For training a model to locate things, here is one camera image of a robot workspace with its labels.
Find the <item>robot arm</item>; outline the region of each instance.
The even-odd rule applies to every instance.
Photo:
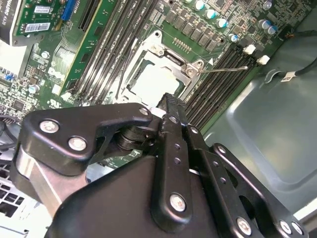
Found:
[[[162,118],[135,103],[25,118],[11,179],[52,215],[47,238],[308,237],[227,148],[205,144],[182,102],[158,107]],[[91,163],[133,149],[143,157],[87,182]]]

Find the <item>barcode sticker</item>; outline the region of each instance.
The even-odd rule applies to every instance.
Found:
[[[51,23],[32,23],[27,24],[25,33],[34,32],[34,31],[46,31],[50,28]]]
[[[35,6],[34,13],[49,13],[50,10],[50,6]]]

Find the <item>white connector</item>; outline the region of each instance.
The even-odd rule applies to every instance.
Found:
[[[257,63],[261,65],[266,65],[269,60],[270,60],[270,57],[262,56],[261,58],[257,60]]]
[[[243,52],[247,55],[252,55],[252,53],[256,50],[254,45],[248,45],[246,48],[243,49]]]

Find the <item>blue connector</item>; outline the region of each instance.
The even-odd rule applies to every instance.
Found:
[[[71,14],[73,13],[75,4],[76,4],[76,0],[68,0],[66,7],[64,9],[64,12],[61,16],[61,19],[63,21],[68,21],[70,19]]]

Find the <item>metal bolt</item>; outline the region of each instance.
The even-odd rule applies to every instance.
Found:
[[[289,225],[285,221],[281,220],[279,223],[280,223],[283,231],[285,231],[289,235],[292,234],[291,228],[289,227]]]
[[[187,70],[188,75],[192,75],[193,73],[194,73],[194,71],[191,68],[189,70]]]
[[[199,133],[199,131],[198,131],[196,128],[194,128],[194,127],[192,127],[191,130],[192,130],[192,132],[194,132],[195,134],[198,134],[198,133]]]
[[[301,229],[301,227],[299,225],[297,225],[295,222],[292,222],[292,226],[294,227],[294,229],[301,235],[304,234],[303,230]]]
[[[225,149],[224,149],[222,146],[218,146],[218,150],[219,150],[222,154],[225,154],[225,153],[226,153]]]
[[[139,111],[140,111],[140,113],[142,113],[143,115],[146,115],[146,116],[149,115],[148,111],[147,111],[146,109],[144,109],[144,108],[140,108]]]
[[[169,117],[169,119],[170,119],[173,123],[177,124],[177,119],[176,119],[175,117]]]
[[[172,205],[172,207],[178,211],[178,212],[183,212],[186,209],[186,203],[184,201],[184,199],[177,195],[177,194],[172,194],[170,199],[170,204]]]
[[[73,150],[77,150],[77,151],[82,151],[84,149],[86,149],[87,144],[86,142],[79,137],[73,137],[68,141],[68,145],[70,146],[70,148],[72,148]]]
[[[59,126],[54,121],[45,120],[40,123],[40,129],[46,133],[55,133],[59,130]]]
[[[237,219],[237,224],[238,224],[238,227],[240,228],[240,230],[246,234],[247,236],[250,236],[251,233],[252,233],[252,230],[251,230],[251,227],[249,225],[249,223],[244,220],[242,217],[239,217]]]

